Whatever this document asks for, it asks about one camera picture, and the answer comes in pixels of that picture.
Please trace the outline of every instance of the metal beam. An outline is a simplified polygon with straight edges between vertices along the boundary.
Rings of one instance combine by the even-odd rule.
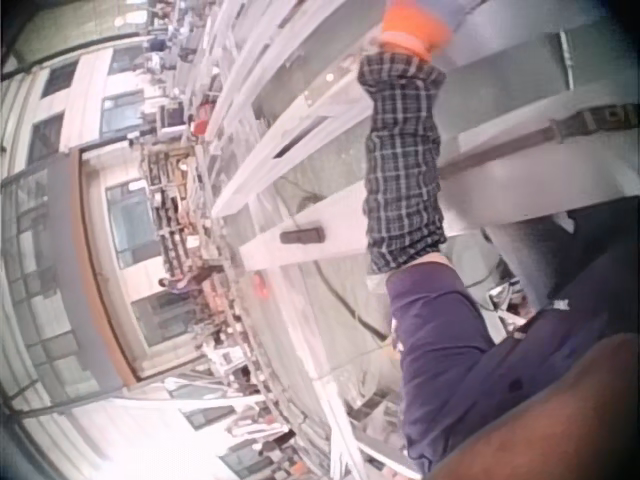
[[[144,398],[113,397],[111,402],[117,405],[149,408],[149,409],[197,409],[215,407],[240,407],[264,402],[264,395],[248,395],[244,397],[210,398],[206,400],[191,400],[170,398],[166,400],[148,400]]]
[[[503,140],[505,135],[526,133],[584,106],[634,101],[635,76],[630,72],[505,115],[467,135],[467,147],[490,144],[487,138]],[[543,145],[462,173],[442,182],[440,205],[445,232],[454,236],[638,194],[637,131],[628,131]],[[297,214],[295,222],[286,220],[259,235],[240,248],[245,268],[261,270],[364,253],[364,196],[363,182],[355,183]],[[280,233],[296,225],[321,225],[326,241],[283,245]]]
[[[616,42],[616,27],[608,19],[563,32],[562,36],[571,39],[575,50],[570,71],[563,56],[560,34],[542,34],[528,43],[453,68],[434,111],[441,136],[454,138],[509,112],[569,91],[574,85],[581,87],[631,67],[624,60],[630,57],[607,56],[597,51],[598,45],[605,41],[613,51],[619,47],[626,52],[624,45]],[[361,45],[366,43],[364,39],[361,41]],[[495,45],[490,45],[486,51],[491,53],[494,49]],[[581,53],[585,51],[594,55]],[[567,80],[569,74],[571,85]],[[371,102],[357,84],[355,71],[325,91],[310,108],[307,102],[307,95],[298,97],[248,156],[238,155],[246,159],[217,198],[211,211],[213,216],[236,213],[282,174],[365,119],[372,110]],[[324,124],[276,159],[276,154],[292,139],[325,117],[328,119]]]

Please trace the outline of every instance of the person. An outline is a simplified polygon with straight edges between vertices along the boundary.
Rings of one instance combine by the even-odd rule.
[[[162,53],[169,48],[169,42],[166,38],[154,35],[153,38],[147,40],[145,50],[152,53]]]
[[[603,407],[605,420],[613,418],[609,413],[615,411],[626,415],[624,435],[622,427],[616,430],[621,435],[614,443],[620,447],[618,454],[635,441],[629,428],[636,428],[637,411],[629,408],[629,395],[606,395],[605,401],[596,398],[598,388],[593,383],[571,378],[587,376],[589,380],[588,372],[593,369],[578,367],[601,342],[619,342],[619,335],[626,334],[630,335],[624,337],[626,351],[637,345],[637,224],[625,217],[616,228],[601,229],[608,242],[587,249],[589,261],[582,263],[582,271],[573,270],[571,280],[555,290],[564,308],[541,309],[517,334],[494,344],[477,304],[440,253],[446,237],[438,203],[440,138],[433,106],[445,75],[430,62],[433,52],[447,45],[465,17],[482,3],[391,2],[382,23],[380,49],[362,58],[358,72],[358,81],[373,101],[364,182],[370,272],[385,277],[397,326],[404,394],[402,429],[408,455],[423,474],[445,461],[447,471],[454,470],[453,464],[458,476],[438,478],[551,478],[531,476],[514,466],[519,455],[527,457],[529,466],[543,464],[546,453],[555,449],[549,458],[564,459],[560,472],[565,476],[554,474],[553,478],[584,478],[576,472],[593,464],[589,456],[598,449],[593,445],[602,446],[591,407]],[[620,380],[625,386],[616,391],[629,393],[633,390],[627,388],[630,379],[637,378],[633,354],[624,356],[624,361],[596,366],[608,366],[608,374],[615,376],[621,364],[628,371]],[[595,385],[607,385],[601,381],[606,380],[602,372],[593,378]],[[557,393],[561,385],[562,393]],[[536,403],[541,397],[553,401]],[[559,404],[563,409],[548,416],[556,423],[541,422],[542,414]],[[508,414],[518,407],[534,415],[525,415],[526,421],[522,416],[513,420]],[[569,433],[564,436],[556,425],[563,425],[557,423],[558,417],[568,411],[573,412],[567,417],[572,423],[571,428],[565,425]],[[513,425],[522,429],[503,429],[491,444],[483,444],[480,438],[473,442],[474,435],[482,436],[483,429],[500,421],[507,422],[502,425],[515,421]],[[593,438],[580,444],[580,431]],[[590,448],[583,448],[587,443]],[[464,455],[451,455],[463,444],[467,447],[461,449]],[[611,453],[611,448],[604,445],[603,455]],[[505,464],[513,468],[494,475],[505,460],[503,451],[510,452],[512,457]],[[467,468],[473,461],[484,462],[484,468]]]
[[[161,278],[158,280],[158,285],[175,294],[188,293],[200,289],[202,284],[214,273],[224,273],[224,267],[222,265],[206,265],[185,276]]]

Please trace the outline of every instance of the metal bar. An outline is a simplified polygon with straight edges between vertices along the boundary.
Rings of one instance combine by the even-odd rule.
[[[237,121],[240,110],[251,105],[262,87],[266,85],[298,45],[345,1],[312,0],[302,6],[243,82],[240,92],[235,96],[224,119],[226,124],[232,125]]]
[[[118,405],[149,409],[197,409],[215,407],[240,407],[264,402],[265,396],[248,395],[244,397],[211,398],[207,400],[191,400],[170,398],[166,400],[147,400],[142,398],[112,397],[111,401]]]
[[[64,413],[74,408],[84,407],[85,405],[91,405],[92,403],[100,402],[112,398],[114,395],[119,395],[123,392],[122,389],[113,390],[110,392],[98,392],[91,395],[85,395],[84,397],[78,397],[64,402],[51,405],[49,407],[35,408],[29,411],[16,411],[16,416],[21,420],[27,418],[37,418],[45,415],[52,415],[54,413]]]
[[[544,125],[549,118],[598,101],[626,103],[637,95],[637,81],[616,78],[550,99],[527,112],[497,119],[494,136],[522,125]],[[485,125],[485,133],[490,131]],[[637,132],[579,137],[565,144],[545,144],[464,172],[441,182],[440,205],[448,236],[488,225],[522,221],[640,193]],[[544,185],[544,195],[540,185]],[[245,268],[261,270],[366,251],[363,182],[330,196],[258,235],[240,248]],[[326,241],[317,245],[282,245],[280,233],[296,225],[322,225]]]
[[[60,57],[63,57],[65,55],[70,55],[72,53],[79,53],[82,50],[85,50],[87,48],[91,48],[91,47],[97,47],[97,46],[101,46],[101,45],[105,45],[108,43],[113,43],[113,42],[118,42],[121,40],[127,40],[129,38],[138,38],[141,37],[141,33],[140,32],[128,32],[128,33],[119,33],[117,35],[110,35],[107,37],[101,37],[101,38],[97,38],[95,40],[90,40],[88,42],[84,42],[84,43],[79,43],[77,45],[73,45],[71,47],[67,47],[67,48],[63,48],[62,50],[58,50],[55,53],[46,55],[44,57],[41,57],[37,60],[34,60],[33,62],[27,63],[25,65],[22,65],[14,70],[11,70],[10,72],[6,72],[6,73],[2,73],[2,75],[0,76],[0,81],[5,81],[5,80],[10,80],[13,77],[15,77],[16,75],[19,75],[21,73],[28,73],[29,71],[31,71],[33,69],[33,67],[36,67],[38,65],[42,65],[44,63],[47,62],[51,62],[53,60],[56,60]]]
[[[229,78],[218,98],[216,108],[209,120],[209,126],[205,134],[207,140],[211,141],[215,138],[220,125],[222,125],[224,116],[233,103],[238,84],[255,64],[258,55],[262,52],[263,46],[269,41],[273,33],[277,30],[280,22],[284,20],[295,3],[295,0],[275,0],[269,10],[263,15],[260,23],[256,25],[253,35],[249,38],[240,56],[234,63]]]

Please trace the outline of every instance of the building facade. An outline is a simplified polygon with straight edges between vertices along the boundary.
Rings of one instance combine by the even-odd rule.
[[[162,102],[132,71],[143,41],[2,83],[3,404],[54,478],[238,480],[252,464],[218,456],[238,443],[225,431],[236,409],[166,405],[223,391],[194,348],[190,304],[157,283],[166,273],[125,138]],[[125,392],[138,403],[114,400]]]

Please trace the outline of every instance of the glass window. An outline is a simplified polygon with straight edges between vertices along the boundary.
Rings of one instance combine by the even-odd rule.
[[[215,407],[191,410],[183,412],[183,415],[194,430],[201,430],[229,418],[234,413],[236,413],[236,410],[233,407]]]
[[[38,379],[53,402],[99,390],[82,366],[79,348],[56,285],[47,207],[47,168],[2,186],[1,252],[9,294]]]
[[[120,268],[161,254],[144,180],[106,190],[113,246]]]
[[[188,294],[159,292],[133,302],[131,307],[150,347],[184,335],[196,319]]]
[[[29,157],[27,159],[28,165],[46,160],[58,153],[63,120],[64,113],[61,113],[42,120],[33,126],[31,131],[31,145],[29,146]]]
[[[47,357],[51,359],[64,358],[78,351],[78,343],[72,332],[65,332],[42,342]]]
[[[143,53],[144,49],[141,43],[114,49],[111,57],[111,65],[109,66],[109,75],[130,72],[133,70],[135,60]]]
[[[258,455],[258,452],[252,447],[253,443],[253,440],[241,442],[231,447],[228,453],[220,457],[220,460],[240,479],[250,477],[273,465],[273,460],[270,457]]]
[[[102,135],[135,131],[142,125],[143,104],[143,91],[106,98],[102,102]]]
[[[81,397],[100,390],[98,382],[91,372],[81,365],[77,356],[56,360],[52,365],[69,397]]]
[[[69,88],[71,86],[71,82],[73,82],[73,77],[76,73],[77,67],[78,60],[52,68],[49,71],[47,83],[45,83],[44,89],[42,90],[42,98]]]

